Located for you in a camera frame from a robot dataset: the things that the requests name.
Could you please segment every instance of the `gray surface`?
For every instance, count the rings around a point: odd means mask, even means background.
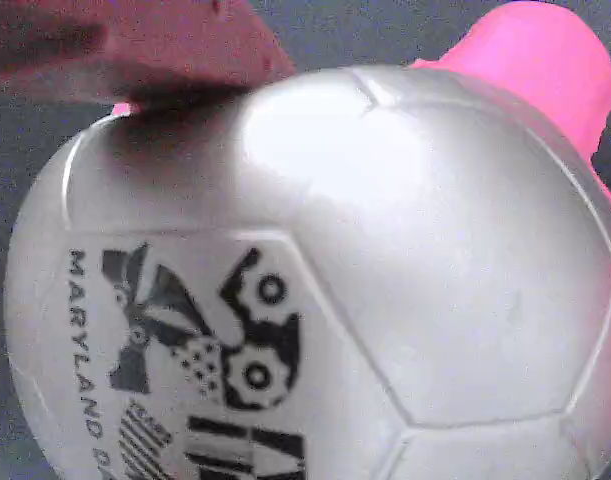
[[[265,0],[254,2],[301,69],[435,58],[502,1]],[[574,7],[611,50],[611,0]],[[0,98],[0,479],[51,480],[10,383],[4,354],[2,284],[9,234],[32,178],[68,137],[107,109],[33,105]],[[611,141],[597,157],[609,175]]]

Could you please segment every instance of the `black logo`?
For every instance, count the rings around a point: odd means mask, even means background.
[[[283,276],[265,271],[261,250],[250,249],[218,292],[243,331],[243,342],[232,347],[219,341],[168,267],[157,265],[150,291],[143,300],[137,298],[148,249],[144,244],[133,252],[103,252],[103,275],[114,286],[129,327],[128,341],[109,374],[112,388],[150,392],[144,352],[156,339],[205,399],[237,410],[262,410],[283,401],[298,373],[301,315]],[[165,312],[180,314],[182,324],[163,320]]]
[[[190,417],[186,458],[201,480],[305,480],[303,438]]]

